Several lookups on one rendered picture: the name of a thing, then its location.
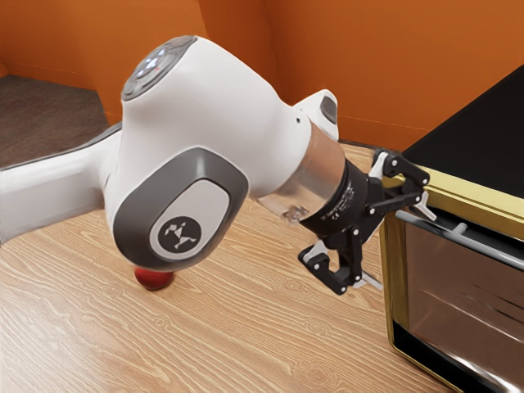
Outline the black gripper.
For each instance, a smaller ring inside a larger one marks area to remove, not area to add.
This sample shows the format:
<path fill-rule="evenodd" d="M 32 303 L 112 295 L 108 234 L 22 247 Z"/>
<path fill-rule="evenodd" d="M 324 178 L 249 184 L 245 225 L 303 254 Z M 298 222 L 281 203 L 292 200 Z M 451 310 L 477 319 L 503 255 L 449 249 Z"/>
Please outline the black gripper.
<path fill-rule="evenodd" d="M 402 175 L 401 186 L 383 188 L 384 177 Z M 427 207 L 430 175 L 401 154 L 380 149 L 374 153 L 366 175 L 346 160 L 341 182 L 333 197 L 316 214 L 300 222 L 318 240 L 298 255 L 298 260 L 325 287 L 341 296 L 350 287 L 382 283 L 362 268 L 362 245 L 383 220 L 382 214 L 412 206 L 420 215 L 435 220 Z M 328 251 L 336 251 L 338 269 L 331 270 Z"/>

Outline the gold framed oven, glass door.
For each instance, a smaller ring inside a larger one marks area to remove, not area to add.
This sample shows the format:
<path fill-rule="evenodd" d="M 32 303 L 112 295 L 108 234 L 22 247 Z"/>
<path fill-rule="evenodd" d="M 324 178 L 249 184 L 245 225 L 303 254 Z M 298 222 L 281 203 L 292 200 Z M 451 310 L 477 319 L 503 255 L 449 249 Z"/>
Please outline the gold framed oven, glass door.
<path fill-rule="evenodd" d="M 435 220 L 380 241 L 391 345 L 466 393 L 524 393 L 524 65 L 408 147 Z"/>

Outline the red apple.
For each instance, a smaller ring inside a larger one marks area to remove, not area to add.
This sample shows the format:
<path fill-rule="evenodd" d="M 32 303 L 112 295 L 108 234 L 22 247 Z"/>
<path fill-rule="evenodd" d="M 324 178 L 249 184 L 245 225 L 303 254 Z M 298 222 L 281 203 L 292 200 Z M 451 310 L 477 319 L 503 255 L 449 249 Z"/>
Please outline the red apple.
<path fill-rule="evenodd" d="M 149 269 L 135 268 L 133 271 L 137 282 L 148 291 L 157 291 L 170 285 L 174 272 L 157 272 Z"/>

